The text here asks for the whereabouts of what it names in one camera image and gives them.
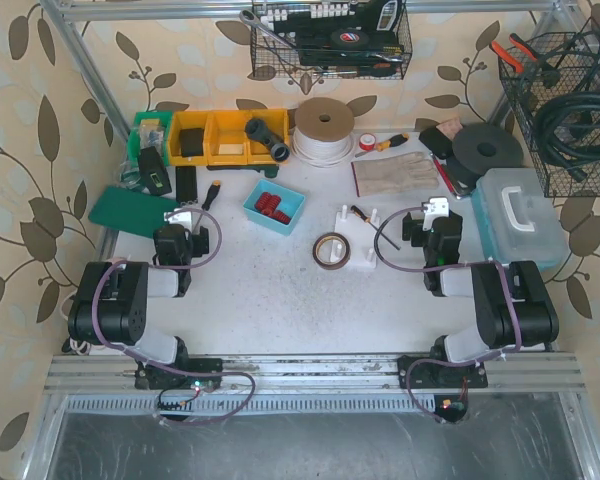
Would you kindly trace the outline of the black yellow file tool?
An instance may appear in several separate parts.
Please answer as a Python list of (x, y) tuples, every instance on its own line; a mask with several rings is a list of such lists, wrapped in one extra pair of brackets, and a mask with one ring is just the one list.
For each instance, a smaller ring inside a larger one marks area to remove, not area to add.
[[(376, 232), (379, 232), (379, 228), (373, 223), (373, 221), (371, 220), (371, 218), (369, 216), (367, 216), (359, 207), (357, 207), (356, 205), (352, 205), (350, 207), (350, 210), (351, 210), (352, 213), (354, 213), (356, 216), (358, 216), (363, 222), (369, 224)], [(381, 233), (380, 236), (382, 238), (384, 238), (396, 250), (400, 250), (401, 249), (401, 247), (399, 245), (397, 245), (394, 241), (392, 241), (384, 233)]]

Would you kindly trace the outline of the large red spring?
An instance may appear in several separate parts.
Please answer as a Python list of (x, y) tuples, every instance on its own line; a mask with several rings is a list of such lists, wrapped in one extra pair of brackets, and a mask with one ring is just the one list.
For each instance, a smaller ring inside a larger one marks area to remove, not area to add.
[(271, 217), (281, 202), (279, 195), (263, 192), (255, 202), (254, 208), (264, 216)]

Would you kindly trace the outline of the brown tape roll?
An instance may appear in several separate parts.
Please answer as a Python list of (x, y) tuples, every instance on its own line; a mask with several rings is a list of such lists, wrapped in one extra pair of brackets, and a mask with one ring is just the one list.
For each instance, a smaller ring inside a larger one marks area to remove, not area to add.
[(325, 233), (314, 242), (312, 257), (324, 270), (339, 270), (349, 262), (351, 246), (344, 235), (336, 232)]

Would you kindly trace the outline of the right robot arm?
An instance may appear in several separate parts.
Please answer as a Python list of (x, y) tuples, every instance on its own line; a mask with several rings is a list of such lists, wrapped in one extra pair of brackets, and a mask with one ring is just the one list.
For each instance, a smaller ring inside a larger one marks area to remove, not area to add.
[(435, 297), (473, 301), (475, 321), (438, 337), (423, 363), (413, 356), (397, 360), (403, 389), (482, 389), (488, 386), (482, 358), (517, 346), (531, 348), (553, 342), (559, 333), (555, 308), (530, 260), (501, 268), (478, 262), (459, 268), (463, 218), (456, 213), (402, 220), (402, 239), (423, 250), (423, 282)]

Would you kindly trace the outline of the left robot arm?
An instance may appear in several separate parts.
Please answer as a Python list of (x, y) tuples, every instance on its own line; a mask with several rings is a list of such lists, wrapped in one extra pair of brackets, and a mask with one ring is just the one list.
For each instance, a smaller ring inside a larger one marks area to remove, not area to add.
[(210, 252), (209, 230), (180, 224), (153, 233), (151, 263), (90, 262), (85, 267), (68, 317), (69, 338), (94, 348), (133, 356), (138, 390), (194, 389), (221, 385), (218, 359), (189, 356), (184, 340), (148, 324), (150, 298), (181, 298), (191, 284), (192, 261)]

